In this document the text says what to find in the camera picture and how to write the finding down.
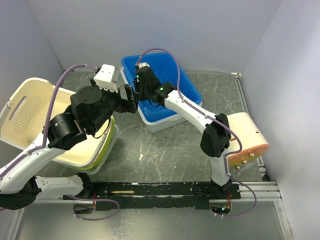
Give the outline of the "blue plastic container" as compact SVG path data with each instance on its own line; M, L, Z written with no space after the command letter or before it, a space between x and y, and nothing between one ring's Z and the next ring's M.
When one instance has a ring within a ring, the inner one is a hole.
M130 85L134 84L133 80L136 77L135 64L138 58L138 55L131 55L125 56L121 60L121 64L124 67L126 80ZM146 62L149 64L149 66L155 73L155 76L162 84L165 82L169 82L174 86L177 85L178 70L175 61L168 53L159 52L145 54L142 57L141 62ZM198 105L202 103L201 94L190 81L189 77L182 68L180 69L179 88L181 93L191 101L195 102ZM153 123L177 114L170 109L162 106L156 107L156 105L156 103L150 103L148 100L139 102L139 107L143 113L143 116L148 122Z

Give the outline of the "large white plastic container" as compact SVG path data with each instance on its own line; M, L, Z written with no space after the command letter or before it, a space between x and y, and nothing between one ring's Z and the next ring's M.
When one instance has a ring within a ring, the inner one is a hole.
M179 87L181 92L187 98L199 106L202 106L203 99L201 94L193 85L183 69L180 70ZM162 106L157 106L156 103L149 102L148 100L140 101L138 103L137 110L142 118L143 123L150 133L159 132L185 121L185 119L176 112Z

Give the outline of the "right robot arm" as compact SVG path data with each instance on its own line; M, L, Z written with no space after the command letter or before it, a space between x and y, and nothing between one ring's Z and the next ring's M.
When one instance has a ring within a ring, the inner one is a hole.
M209 157L212 169L212 193L223 199L230 192L232 180L224 159L230 146L231 133L225 114L216 115L200 107L169 82L161 83L147 63L135 66L135 89L142 101L148 100L170 109L195 126L202 134L201 150Z

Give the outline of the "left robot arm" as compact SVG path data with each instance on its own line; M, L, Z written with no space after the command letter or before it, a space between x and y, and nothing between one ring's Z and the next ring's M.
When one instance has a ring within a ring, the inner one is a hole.
M129 84L124 86L127 98L120 92L98 86L86 86L71 95L63 113L49 117L37 139L0 170L0 208L22 209L36 199L65 195L89 199L94 192L85 173L71 177L41 178L35 174L47 163L95 136L113 112L135 113L140 94Z

